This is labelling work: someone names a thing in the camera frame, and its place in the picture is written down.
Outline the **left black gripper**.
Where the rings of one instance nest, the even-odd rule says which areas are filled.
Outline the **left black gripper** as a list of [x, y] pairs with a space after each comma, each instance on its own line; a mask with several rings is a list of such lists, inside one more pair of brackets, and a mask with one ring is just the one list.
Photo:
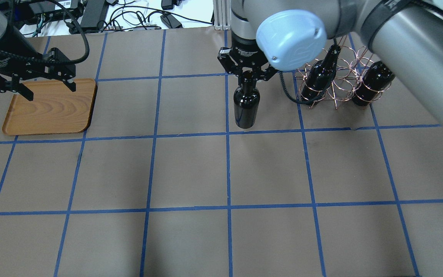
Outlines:
[[34, 93], [20, 82], [34, 78], [60, 80], [76, 92], [76, 64], [58, 48], [39, 53], [24, 37], [0, 38], [0, 83], [11, 83], [12, 92], [28, 101]]

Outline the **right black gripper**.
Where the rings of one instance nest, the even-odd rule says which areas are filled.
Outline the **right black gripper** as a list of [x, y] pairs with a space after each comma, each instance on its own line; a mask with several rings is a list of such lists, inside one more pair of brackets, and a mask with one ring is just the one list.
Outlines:
[[243, 83], [243, 68], [251, 68], [254, 72], [254, 80], [268, 81], [278, 73], [278, 69], [269, 65], [265, 70], [261, 67], [268, 63], [268, 59], [258, 47], [255, 39], [245, 39], [235, 33], [231, 34], [231, 47], [220, 48], [217, 60], [228, 74], [238, 78]]

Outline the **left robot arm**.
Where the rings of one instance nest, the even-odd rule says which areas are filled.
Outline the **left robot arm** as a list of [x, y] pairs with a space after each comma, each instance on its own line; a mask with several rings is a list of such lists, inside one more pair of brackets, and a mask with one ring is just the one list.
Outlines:
[[58, 80], [76, 91], [76, 66], [58, 48], [42, 54], [0, 11], [0, 93], [18, 93], [32, 101], [33, 92], [21, 83], [37, 77]]

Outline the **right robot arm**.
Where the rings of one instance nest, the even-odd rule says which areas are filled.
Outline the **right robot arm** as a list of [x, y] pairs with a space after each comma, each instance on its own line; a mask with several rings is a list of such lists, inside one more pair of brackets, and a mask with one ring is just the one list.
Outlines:
[[356, 33], [443, 126], [443, 10], [424, 0], [232, 0], [232, 47], [218, 60], [255, 80], [317, 57], [329, 39]]

